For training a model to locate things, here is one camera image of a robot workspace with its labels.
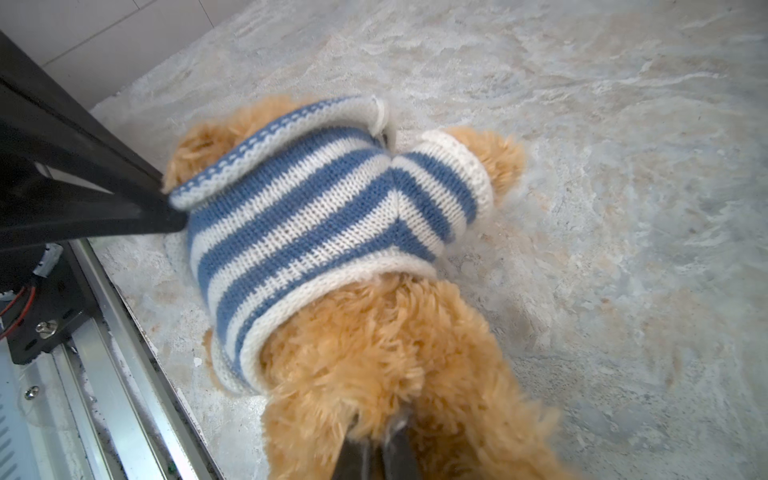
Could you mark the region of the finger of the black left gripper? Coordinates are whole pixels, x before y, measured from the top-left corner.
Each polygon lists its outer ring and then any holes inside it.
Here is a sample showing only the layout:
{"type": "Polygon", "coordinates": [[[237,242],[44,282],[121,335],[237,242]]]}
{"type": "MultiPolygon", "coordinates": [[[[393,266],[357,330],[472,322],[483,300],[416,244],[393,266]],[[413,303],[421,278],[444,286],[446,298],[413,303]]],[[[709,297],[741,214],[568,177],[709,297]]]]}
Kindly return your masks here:
{"type": "Polygon", "coordinates": [[[1,36],[1,149],[138,204],[163,204],[160,172],[1,36]]]}
{"type": "Polygon", "coordinates": [[[172,233],[187,215],[163,196],[106,193],[43,176],[36,169],[1,173],[1,247],[80,238],[172,233]]]}

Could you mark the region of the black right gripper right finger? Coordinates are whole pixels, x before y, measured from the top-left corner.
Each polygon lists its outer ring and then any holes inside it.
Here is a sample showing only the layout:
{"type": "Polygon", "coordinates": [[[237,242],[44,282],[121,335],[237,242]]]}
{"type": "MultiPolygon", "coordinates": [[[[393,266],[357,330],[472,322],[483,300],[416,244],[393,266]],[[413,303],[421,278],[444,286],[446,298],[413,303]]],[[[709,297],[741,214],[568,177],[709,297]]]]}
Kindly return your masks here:
{"type": "Polygon", "coordinates": [[[383,474],[386,480],[421,480],[419,463],[409,440],[409,418],[394,417],[381,445],[383,474]]]}

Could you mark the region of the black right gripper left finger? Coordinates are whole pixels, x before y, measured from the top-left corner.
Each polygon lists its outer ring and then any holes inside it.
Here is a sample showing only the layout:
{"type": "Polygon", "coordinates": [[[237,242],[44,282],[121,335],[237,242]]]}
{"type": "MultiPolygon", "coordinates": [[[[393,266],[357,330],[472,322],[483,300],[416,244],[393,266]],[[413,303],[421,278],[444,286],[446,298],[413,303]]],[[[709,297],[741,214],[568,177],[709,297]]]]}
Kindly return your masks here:
{"type": "Polygon", "coordinates": [[[344,438],[332,480],[371,480],[374,448],[368,438],[344,438]]]}

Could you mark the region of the brown plush teddy bear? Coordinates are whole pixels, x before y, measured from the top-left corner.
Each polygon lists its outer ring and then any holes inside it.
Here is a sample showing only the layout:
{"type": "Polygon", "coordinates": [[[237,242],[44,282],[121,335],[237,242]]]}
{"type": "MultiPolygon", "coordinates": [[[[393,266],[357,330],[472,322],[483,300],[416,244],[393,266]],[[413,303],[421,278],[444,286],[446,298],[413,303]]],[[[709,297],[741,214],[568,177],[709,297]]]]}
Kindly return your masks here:
{"type": "MultiPolygon", "coordinates": [[[[189,130],[167,166],[165,193],[269,122],[318,101],[269,97],[189,130]]],[[[491,212],[519,182],[523,149],[492,131],[436,130],[486,168],[491,212]]],[[[436,269],[430,277],[378,274],[325,294],[270,335],[258,364],[274,479],[330,478],[347,435],[381,448],[397,416],[409,418],[424,479],[573,477],[551,446],[557,413],[523,393],[488,322],[436,269]]]]}

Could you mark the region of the blue white striped knit sweater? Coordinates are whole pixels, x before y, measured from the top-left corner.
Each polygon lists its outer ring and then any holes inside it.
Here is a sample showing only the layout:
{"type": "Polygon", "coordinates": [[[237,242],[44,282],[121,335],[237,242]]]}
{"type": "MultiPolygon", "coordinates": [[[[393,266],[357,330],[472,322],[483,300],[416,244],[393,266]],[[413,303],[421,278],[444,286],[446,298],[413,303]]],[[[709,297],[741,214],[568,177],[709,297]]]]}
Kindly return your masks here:
{"type": "Polygon", "coordinates": [[[383,273],[433,276],[435,260],[493,205],[490,176],[432,130],[394,154],[374,96],[318,101],[269,122],[174,188],[185,261],[213,318],[223,386],[260,395],[258,356],[302,307],[383,273]]]}

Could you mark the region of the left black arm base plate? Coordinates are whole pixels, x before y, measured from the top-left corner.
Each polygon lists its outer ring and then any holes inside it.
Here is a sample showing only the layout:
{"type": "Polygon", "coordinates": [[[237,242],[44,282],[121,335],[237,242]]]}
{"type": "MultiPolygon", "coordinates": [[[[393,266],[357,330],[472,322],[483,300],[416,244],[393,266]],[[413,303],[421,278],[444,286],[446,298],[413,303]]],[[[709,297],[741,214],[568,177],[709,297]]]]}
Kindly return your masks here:
{"type": "Polygon", "coordinates": [[[98,313],[69,243],[1,251],[1,338],[14,364],[52,352],[98,313]]]}

